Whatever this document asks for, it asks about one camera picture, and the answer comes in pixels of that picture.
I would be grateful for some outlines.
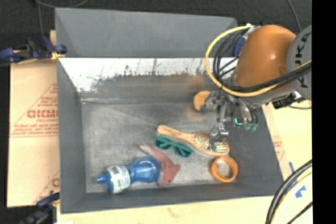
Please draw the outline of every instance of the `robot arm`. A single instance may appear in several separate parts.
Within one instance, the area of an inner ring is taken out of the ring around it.
[[[213,71],[208,66],[209,52],[224,39],[215,52]],[[239,54],[236,67],[225,71],[221,58],[227,48]],[[205,56],[209,77],[220,90],[209,93],[201,110],[219,108],[216,125],[211,129],[209,149],[228,135],[227,124],[255,130],[258,119],[254,109],[267,103],[275,108],[297,100],[311,100],[311,26],[297,36],[276,25],[245,26],[218,36]]]

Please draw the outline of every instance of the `blue clamp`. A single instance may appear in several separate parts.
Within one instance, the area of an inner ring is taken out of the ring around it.
[[[246,39],[242,36],[239,36],[236,42],[233,45],[232,57],[238,57],[243,45],[245,44]]]
[[[54,193],[37,202],[37,210],[30,214],[18,224],[40,224],[46,220],[51,214],[55,214],[56,210],[52,203],[59,200],[59,193]]]
[[[67,52],[65,45],[54,46],[45,36],[41,41],[42,44],[36,45],[32,38],[28,37],[25,43],[19,47],[9,47],[0,51],[0,59],[10,63],[19,63],[29,59],[50,59],[54,54],[65,55]]]

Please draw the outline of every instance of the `gray bin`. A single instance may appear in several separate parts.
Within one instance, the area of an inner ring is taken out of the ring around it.
[[[258,129],[232,128],[236,179],[218,183],[209,172],[213,157],[187,159],[164,152],[181,170],[169,187],[135,184],[108,193],[95,177],[109,165],[146,154],[156,127],[208,131],[216,113],[199,114],[193,96],[216,89],[204,72],[208,44],[232,18],[56,9],[58,43],[68,46],[58,62],[61,212],[182,204],[273,195],[283,178],[262,110]]]

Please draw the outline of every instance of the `bottle label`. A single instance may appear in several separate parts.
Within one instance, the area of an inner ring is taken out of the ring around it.
[[[110,166],[107,171],[111,174],[113,193],[121,193],[131,186],[131,178],[125,166]]]

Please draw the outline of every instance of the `hairbrush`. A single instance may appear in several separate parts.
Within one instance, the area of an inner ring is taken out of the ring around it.
[[[199,132],[196,134],[184,133],[166,125],[159,125],[157,127],[157,132],[162,136],[183,140],[199,152],[208,156],[223,156],[227,155],[230,151],[229,143],[226,140],[217,143],[216,151],[210,150],[209,133],[206,132]]]

